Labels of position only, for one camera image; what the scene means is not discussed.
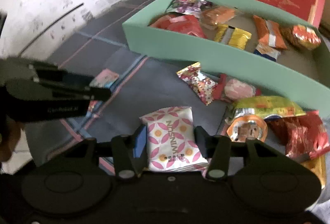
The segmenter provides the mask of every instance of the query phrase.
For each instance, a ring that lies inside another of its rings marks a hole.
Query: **red foil packet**
[[[171,14],[165,15],[150,26],[204,39],[207,38],[199,24],[198,19],[193,15],[183,15],[178,17]]]
[[[177,75],[189,85],[204,104],[208,105],[214,100],[212,91],[217,83],[203,75],[200,70],[201,64],[197,62],[178,71]]]
[[[270,127],[281,143],[287,142],[285,154],[290,158],[313,160],[330,151],[329,136],[318,111],[271,121]]]

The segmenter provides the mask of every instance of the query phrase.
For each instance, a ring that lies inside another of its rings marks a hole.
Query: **gray tablecloth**
[[[92,20],[73,34],[48,59],[72,72],[96,76],[108,68],[120,77],[112,86],[113,96],[98,104],[97,118],[77,117],[27,125],[28,145],[38,166],[83,138],[92,136],[98,141],[110,141],[116,135],[132,134],[140,125],[140,116],[164,107],[191,106],[195,125],[203,126],[211,135],[219,131],[225,103],[214,101],[205,106],[176,76],[178,66],[129,51],[122,23],[152,1],[119,3],[103,17]],[[272,132],[266,143],[284,152]],[[112,173],[110,162],[110,159],[102,159],[100,167]],[[242,166],[243,161],[234,158],[230,173]],[[323,207],[316,207],[317,214],[324,215],[326,221],[329,217],[324,207],[329,208],[329,188],[320,198]]]

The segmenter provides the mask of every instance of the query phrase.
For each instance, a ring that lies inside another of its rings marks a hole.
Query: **colorful candy wrapper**
[[[237,15],[242,14],[236,8],[216,6],[202,11],[201,21],[203,24],[217,26],[228,22]]]
[[[166,12],[190,14],[200,18],[201,7],[211,7],[212,5],[212,2],[206,0],[173,0]]]
[[[171,24],[170,19],[177,17],[175,14],[166,14],[159,19],[157,19],[156,22],[149,25],[150,27],[160,28],[160,29],[167,29],[167,27]]]
[[[183,15],[171,18],[169,21],[167,30],[206,39],[198,19],[193,15]]]
[[[202,171],[207,166],[195,143],[191,107],[163,108],[140,119],[148,126],[150,171]]]
[[[253,53],[255,55],[260,55],[274,62],[276,62],[277,57],[281,54],[281,52],[279,52],[278,50],[269,47],[268,45],[263,45],[261,43],[257,45]]]
[[[229,138],[234,142],[245,142],[250,138],[265,142],[267,132],[266,122],[256,115],[236,118],[227,130]]]
[[[244,115],[257,115],[262,119],[294,117],[306,115],[295,102],[281,96],[255,96],[233,103],[229,121]]]
[[[314,160],[304,161],[301,163],[305,168],[312,171],[317,175],[318,179],[321,182],[322,188],[324,188],[327,184],[327,171],[325,165],[325,156],[322,155],[317,157]]]
[[[257,27],[259,43],[268,45],[276,49],[287,49],[286,44],[279,31],[279,24],[270,20],[265,20],[254,15],[255,25]]]
[[[201,73],[199,62],[178,71],[177,75],[189,85],[204,104],[208,105],[213,101],[212,91],[216,82]]]
[[[274,134],[286,145],[285,154],[297,161],[313,160],[330,151],[329,136],[318,111],[305,116],[269,122]]]
[[[238,79],[226,74],[219,75],[218,84],[212,92],[214,99],[222,100],[228,103],[260,94],[261,91],[254,86],[239,81]]]
[[[303,25],[281,28],[282,35],[294,46],[314,50],[321,44],[320,37],[313,29]]]
[[[150,26],[206,39],[198,19],[193,15],[165,15]]]
[[[91,87],[100,87],[100,88],[110,88],[110,86],[119,78],[119,75],[110,69],[104,69],[100,74],[98,74],[91,82]],[[98,101],[90,101],[88,107],[88,113],[94,111],[95,106],[98,104]]]
[[[251,33],[229,25],[218,25],[218,32],[214,41],[244,50]]]

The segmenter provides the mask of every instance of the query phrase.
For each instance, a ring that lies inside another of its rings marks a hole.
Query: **screw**
[[[176,178],[175,178],[175,176],[169,176],[169,177],[167,178],[167,180],[170,181],[170,182],[173,182],[173,181],[176,180]]]
[[[222,178],[226,173],[219,169],[209,171],[209,176],[212,178]]]
[[[119,172],[118,176],[122,179],[130,179],[134,177],[135,173],[132,170],[122,170]]]

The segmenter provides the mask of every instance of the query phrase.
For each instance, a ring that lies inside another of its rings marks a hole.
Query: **floor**
[[[32,156],[27,145],[26,135],[25,132],[22,131],[21,139],[18,142],[11,159],[2,164],[0,173],[13,174],[31,159]]]

